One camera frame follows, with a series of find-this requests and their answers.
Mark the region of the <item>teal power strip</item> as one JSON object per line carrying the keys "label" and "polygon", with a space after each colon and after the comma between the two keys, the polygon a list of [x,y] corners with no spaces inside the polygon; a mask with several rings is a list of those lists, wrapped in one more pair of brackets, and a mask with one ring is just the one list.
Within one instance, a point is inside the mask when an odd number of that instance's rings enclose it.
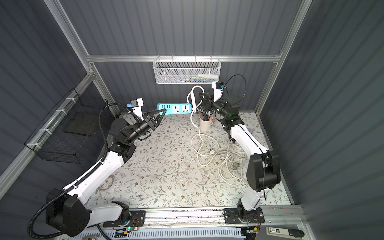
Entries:
{"label": "teal power strip", "polygon": [[157,109],[166,109],[166,115],[183,115],[190,114],[192,112],[192,105],[188,103],[159,103],[157,104]]}

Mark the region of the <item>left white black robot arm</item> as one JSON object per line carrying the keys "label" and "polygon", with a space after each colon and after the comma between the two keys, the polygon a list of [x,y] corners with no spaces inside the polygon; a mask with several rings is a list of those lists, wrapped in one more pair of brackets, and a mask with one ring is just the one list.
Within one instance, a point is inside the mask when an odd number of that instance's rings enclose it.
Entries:
{"label": "left white black robot arm", "polygon": [[[27,232],[35,239],[49,239],[60,235],[74,237],[84,229],[99,226],[104,222],[117,222],[120,226],[137,223],[131,217],[128,205],[112,201],[100,207],[88,208],[86,203],[93,192],[117,169],[122,167],[136,150],[135,141],[143,141],[150,137],[150,130],[155,130],[166,114],[166,109],[154,110],[139,118],[133,111],[134,124],[125,119],[117,118],[112,122],[109,135],[113,142],[105,142],[106,150],[95,165],[78,179],[63,189],[53,189],[47,195],[46,204],[41,207],[30,220]],[[46,223],[55,228],[57,233],[39,235],[33,231],[37,217],[45,213]]]}

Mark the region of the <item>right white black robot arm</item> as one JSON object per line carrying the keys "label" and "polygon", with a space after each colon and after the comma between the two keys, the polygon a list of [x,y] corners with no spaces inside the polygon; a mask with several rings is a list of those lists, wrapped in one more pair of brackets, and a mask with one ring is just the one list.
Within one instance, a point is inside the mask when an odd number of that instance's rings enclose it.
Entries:
{"label": "right white black robot arm", "polygon": [[220,123],[229,135],[244,150],[248,157],[246,172],[249,187],[245,195],[240,198],[237,212],[227,216],[226,223],[257,223],[265,222],[261,208],[257,204],[265,198],[266,189],[273,189],[281,182],[280,157],[268,150],[249,132],[246,124],[239,116],[239,106],[228,101],[216,100],[213,94],[199,93],[203,107],[218,113],[223,118]]}

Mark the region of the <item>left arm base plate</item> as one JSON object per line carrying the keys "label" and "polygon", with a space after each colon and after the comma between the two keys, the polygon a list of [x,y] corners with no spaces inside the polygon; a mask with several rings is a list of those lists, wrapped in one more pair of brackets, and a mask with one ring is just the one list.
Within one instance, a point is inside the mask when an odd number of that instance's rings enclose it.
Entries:
{"label": "left arm base plate", "polygon": [[116,220],[104,222],[104,228],[117,228],[117,227],[143,227],[146,218],[146,211],[130,211],[130,216],[127,220]]}

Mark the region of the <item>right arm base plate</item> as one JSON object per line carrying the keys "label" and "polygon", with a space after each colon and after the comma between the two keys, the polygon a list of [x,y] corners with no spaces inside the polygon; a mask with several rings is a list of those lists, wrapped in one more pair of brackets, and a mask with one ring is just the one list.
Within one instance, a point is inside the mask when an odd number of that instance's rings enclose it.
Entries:
{"label": "right arm base plate", "polygon": [[237,208],[225,208],[222,210],[225,224],[263,224],[265,223],[264,213],[261,208],[252,211],[243,211]]}

